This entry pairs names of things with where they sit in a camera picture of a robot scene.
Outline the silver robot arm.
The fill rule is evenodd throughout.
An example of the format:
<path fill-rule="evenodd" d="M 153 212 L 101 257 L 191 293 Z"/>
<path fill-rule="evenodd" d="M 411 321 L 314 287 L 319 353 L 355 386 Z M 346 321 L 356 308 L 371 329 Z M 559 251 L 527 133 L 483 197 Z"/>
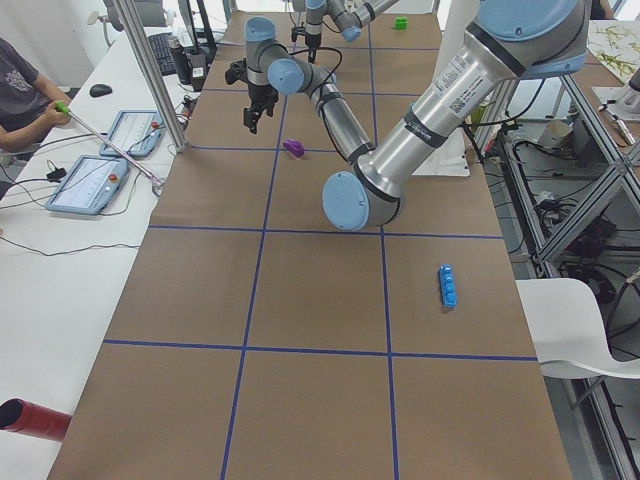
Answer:
<path fill-rule="evenodd" d="M 331 18 L 338 33 L 347 42 L 352 42 L 360 36 L 365 26 L 397 2 L 398 0 L 364 1 L 354 10 L 348 10 L 346 3 L 339 0 L 293 1 L 294 10 L 305 14 L 305 23 L 291 29 L 291 40 L 296 41 L 298 36 L 303 36 L 309 50 L 308 61 L 314 63 L 321 47 L 325 16 Z"/>
<path fill-rule="evenodd" d="M 480 2 L 460 50 L 379 145 L 370 142 L 330 71 L 289 53 L 266 17 L 246 22 L 246 57 L 229 71 L 248 85 L 252 105 L 244 123 L 251 131 L 262 114 L 273 113 L 279 95 L 309 97 L 352 167 L 326 181 L 325 216 L 341 230 L 360 230 L 399 214 L 405 181 L 499 83 L 579 70 L 590 13 L 588 1 Z"/>

